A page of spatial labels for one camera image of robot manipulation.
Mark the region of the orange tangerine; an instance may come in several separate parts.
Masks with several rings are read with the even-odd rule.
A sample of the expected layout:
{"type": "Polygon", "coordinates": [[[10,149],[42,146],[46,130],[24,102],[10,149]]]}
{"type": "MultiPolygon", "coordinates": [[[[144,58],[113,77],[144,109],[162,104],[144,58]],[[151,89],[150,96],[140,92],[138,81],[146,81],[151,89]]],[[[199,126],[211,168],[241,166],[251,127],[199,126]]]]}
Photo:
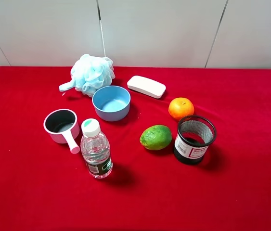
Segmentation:
{"type": "Polygon", "coordinates": [[[168,112],[173,119],[179,121],[186,116],[194,114],[194,105],[187,98],[175,98],[170,102],[168,112]]]}

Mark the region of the blue plastic bowl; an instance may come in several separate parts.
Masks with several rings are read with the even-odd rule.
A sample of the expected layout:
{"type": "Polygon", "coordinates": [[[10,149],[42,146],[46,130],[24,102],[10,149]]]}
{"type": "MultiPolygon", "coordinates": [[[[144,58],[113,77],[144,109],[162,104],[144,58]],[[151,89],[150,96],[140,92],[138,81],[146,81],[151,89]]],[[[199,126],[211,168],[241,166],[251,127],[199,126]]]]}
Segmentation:
{"type": "Polygon", "coordinates": [[[130,93],[125,88],[114,85],[97,90],[92,97],[98,117],[109,122],[125,118],[129,113],[130,101],[130,93]]]}

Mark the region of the green lime fruit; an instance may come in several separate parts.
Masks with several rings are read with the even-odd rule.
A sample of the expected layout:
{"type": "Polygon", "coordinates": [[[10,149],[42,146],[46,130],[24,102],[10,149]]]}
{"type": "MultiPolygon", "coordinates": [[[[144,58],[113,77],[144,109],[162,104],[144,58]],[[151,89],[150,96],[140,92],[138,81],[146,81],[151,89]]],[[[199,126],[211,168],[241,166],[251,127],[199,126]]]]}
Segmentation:
{"type": "Polygon", "coordinates": [[[152,151],[166,148],[172,141],[172,134],[169,127],[154,125],[147,128],[140,136],[141,145],[152,151]]]}

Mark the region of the white rectangular case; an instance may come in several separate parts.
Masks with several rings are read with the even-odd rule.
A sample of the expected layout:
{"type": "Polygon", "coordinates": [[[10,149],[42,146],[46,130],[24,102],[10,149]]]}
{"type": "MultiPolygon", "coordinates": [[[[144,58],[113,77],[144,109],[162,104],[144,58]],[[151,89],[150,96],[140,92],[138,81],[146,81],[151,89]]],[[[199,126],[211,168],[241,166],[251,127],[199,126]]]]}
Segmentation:
{"type": "Polygon", "coordinates": [[[127,87],[156,99],[160,99],[166,90],[164,84],[141,76],[131,77],[127,82],[127,87]]]}

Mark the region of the red velvet tablecloth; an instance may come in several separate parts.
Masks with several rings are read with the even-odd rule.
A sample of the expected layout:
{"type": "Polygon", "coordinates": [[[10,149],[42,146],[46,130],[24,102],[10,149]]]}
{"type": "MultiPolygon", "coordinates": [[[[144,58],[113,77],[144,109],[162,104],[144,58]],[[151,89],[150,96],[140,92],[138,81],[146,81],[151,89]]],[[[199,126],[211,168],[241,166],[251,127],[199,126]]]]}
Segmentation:
{"type": "Polygon", "coordinates": [[[96,118],[91,99],[62,93],[69,67],[0,66],[0,231],[271,231],[271,70],[115,67],[114,84],[135,75],[166,86],[159,100],[131,92],[128,115],[100,121],[113,170],[93,178],[81,154],[43,127],[60,108],[96,118]],[[217,129],[203,161],[179,162],[139,138],[177,122],[168,105],[188,98],[217,129]]]}

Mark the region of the clear water bottle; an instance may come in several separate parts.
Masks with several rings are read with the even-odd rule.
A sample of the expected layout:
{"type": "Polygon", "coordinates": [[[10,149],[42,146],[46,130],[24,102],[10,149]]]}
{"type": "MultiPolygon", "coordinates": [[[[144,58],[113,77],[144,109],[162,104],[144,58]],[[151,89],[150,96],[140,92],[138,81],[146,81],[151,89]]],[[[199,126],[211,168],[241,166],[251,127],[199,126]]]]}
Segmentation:
{"type": "Polygon", "coordinates": [[[96,179],[109,176],[113,168],[110,144],[101,131],[99,121],[88,118],[81,124],[81,153],[89,173],[96,179]]]}

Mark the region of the light blue bath pouf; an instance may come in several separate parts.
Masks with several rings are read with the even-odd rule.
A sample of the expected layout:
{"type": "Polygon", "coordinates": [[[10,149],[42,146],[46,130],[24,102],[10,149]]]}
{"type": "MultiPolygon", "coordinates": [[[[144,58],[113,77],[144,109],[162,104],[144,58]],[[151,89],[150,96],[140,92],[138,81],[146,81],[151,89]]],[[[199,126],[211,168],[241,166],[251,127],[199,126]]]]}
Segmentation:
{"type": "Polygon", "coordinates": [[[84,54],[75,62],[70,71],[71,80],[59,86],[64,92],[71,88],[92,97],[102,87],[112,84],[115,79],[113,61],[107,57],[84,54]]]}

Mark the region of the black mesh pen holder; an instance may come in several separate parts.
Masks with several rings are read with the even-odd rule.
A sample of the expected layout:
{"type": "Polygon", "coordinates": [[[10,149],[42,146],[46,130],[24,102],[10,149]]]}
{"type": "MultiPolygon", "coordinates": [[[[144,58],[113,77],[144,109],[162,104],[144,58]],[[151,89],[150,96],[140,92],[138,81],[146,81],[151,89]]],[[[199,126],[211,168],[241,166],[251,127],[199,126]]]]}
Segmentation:
{"type": "Polygon", "coordinates": [[[183,117],[178,122],[177,131],[174,156],[188,165],[195,165],[203,160],[217,135],[216,127],[208,119],[198,115],[183,117]]]}

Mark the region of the pink toy saucepan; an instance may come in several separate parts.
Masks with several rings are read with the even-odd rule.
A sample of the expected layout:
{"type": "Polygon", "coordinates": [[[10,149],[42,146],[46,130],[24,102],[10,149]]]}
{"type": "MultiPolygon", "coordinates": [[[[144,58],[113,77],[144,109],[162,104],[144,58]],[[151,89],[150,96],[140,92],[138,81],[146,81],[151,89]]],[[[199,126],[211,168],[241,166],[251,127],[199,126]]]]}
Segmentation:
{"type": "Polygon", "coordinates": [[[80,151],[80,147],[75,141],[80,133],[80,128],[74,111],[58,109],[51,112],[44,119],[43,127],[56,143],[68,144],[72,154],[80,151]]]}

